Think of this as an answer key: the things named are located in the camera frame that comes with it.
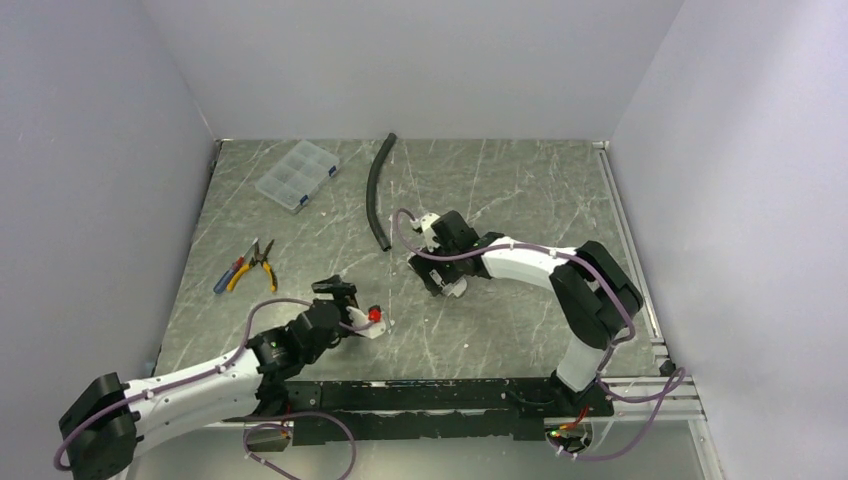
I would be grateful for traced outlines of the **printed glasses pouch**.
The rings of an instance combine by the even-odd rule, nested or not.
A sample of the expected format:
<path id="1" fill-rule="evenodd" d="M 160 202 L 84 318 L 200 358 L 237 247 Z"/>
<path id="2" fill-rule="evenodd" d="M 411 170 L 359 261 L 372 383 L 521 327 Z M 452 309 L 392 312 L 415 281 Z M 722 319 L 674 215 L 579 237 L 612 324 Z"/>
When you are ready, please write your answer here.
<path id="1" fill-rule="evenodd" d="M 465 278 L 460 278 L 449 283 L 442 282 L 437 289 L 437 293 L 445 297 L 460 298 L 466 292 L 467 286 L 468 284 Z"/>

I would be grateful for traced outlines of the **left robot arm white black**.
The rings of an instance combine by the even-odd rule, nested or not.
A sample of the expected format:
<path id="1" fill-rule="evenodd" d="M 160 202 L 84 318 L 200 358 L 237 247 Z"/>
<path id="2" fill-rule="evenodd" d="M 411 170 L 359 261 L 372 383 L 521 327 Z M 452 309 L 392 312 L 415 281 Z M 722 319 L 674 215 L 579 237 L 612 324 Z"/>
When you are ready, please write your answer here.
<path id="1" fill-rule="evenodd" d="M 94 379 L 58 421 L 58 471 L 76 479 L 108 479 L 147 450 L 222 420 L 284 422 L 315 410 L 315 386 L 290 385 L 349 336 L 382 320 L 380 306 L 362 308 L 354 284 L 334 275 L 313 283 L 316 299 L 283 326 L 245 332 L 238 347 L 170 374 L 123 381 Z"/>

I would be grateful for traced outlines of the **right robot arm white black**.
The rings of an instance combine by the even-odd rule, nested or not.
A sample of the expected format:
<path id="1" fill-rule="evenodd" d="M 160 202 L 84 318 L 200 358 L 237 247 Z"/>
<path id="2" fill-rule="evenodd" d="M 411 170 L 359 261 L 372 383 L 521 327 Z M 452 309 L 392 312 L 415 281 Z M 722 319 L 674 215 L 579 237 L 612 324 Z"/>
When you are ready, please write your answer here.
<path id="1" fill-rule="evenodd" d="M 589 399 L 588 387 L 604 369 L 616 345 L 635 335 L 633 319 L 644 297 L 609 251 L 596 241 L 557 248 L 518 241 L 497 232 L 480 235 L 456 211 L 410 218 L 424 242 L 410 249 L 410 267 L 434 296 L 459 297 L 467 280 L 512 280 L 554 294 L 574 336 L 554 376 L 550 401 L 564 415 L 577 413 Z"/>

